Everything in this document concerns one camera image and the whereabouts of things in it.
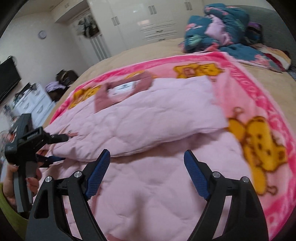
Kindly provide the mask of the green sleeve forearm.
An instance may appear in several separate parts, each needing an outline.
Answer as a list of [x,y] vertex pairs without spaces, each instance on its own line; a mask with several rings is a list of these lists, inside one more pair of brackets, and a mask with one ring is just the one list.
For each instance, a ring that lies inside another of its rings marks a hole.
[[9,204],[1,183],[1,240],[24,241],[28,220],[20,216]]

